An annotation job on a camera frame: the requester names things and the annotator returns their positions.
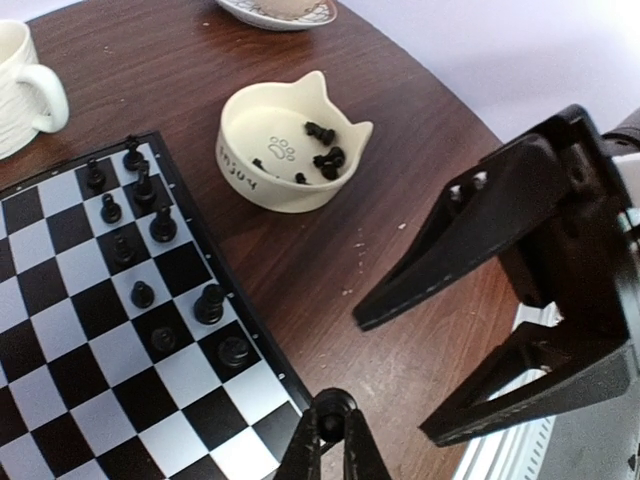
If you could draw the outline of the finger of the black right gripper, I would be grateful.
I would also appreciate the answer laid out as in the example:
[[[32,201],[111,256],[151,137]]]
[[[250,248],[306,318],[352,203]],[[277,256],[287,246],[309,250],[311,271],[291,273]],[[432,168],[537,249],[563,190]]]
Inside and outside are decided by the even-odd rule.
[[[635,373],[630,337],[520,324],[420,425],[437,446],[478,438],[626,393]]]

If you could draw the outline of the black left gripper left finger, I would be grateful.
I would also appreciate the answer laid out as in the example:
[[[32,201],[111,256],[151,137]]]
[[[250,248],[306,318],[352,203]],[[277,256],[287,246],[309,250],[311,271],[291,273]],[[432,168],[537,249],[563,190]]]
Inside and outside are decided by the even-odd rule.
[[[321,479],[318,413],[314,407],[303,413],[274,479]]]

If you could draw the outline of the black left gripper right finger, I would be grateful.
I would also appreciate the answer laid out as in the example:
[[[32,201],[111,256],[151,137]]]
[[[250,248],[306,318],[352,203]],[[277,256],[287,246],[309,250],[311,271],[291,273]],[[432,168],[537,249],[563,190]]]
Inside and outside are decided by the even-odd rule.
[[[391,480],[372,432],[359,409],[345,419],[343,478],[348,480]]]

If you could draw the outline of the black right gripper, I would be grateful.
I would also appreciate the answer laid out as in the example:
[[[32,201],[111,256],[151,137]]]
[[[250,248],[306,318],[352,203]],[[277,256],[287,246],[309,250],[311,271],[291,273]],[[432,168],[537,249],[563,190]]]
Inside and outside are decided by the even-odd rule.
[[[530,131],[445,185],[407,252],[354,307],[361,330],[514,245],[500,261],[524,305],[554,304],[576,330],[639,344],[639,114],[600,133],[572,104]]]

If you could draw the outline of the cream bowl of black pieces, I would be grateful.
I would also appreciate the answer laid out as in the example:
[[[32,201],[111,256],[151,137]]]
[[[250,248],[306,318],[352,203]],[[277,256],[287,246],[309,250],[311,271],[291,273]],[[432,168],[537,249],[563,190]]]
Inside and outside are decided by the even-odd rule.
[[[307,121],[333,129],[334,143],[324,146],[308,136]],[[232,94],[221,110],[215,156],[224,179],[245,199],[279,213],[305,213],[324,206],[351,180],[373,130],[370,121],[346,117],[316,70],[294,82],[256,83]],[[313,157],[335,146],[346,163],[336,180],[327,180]]]

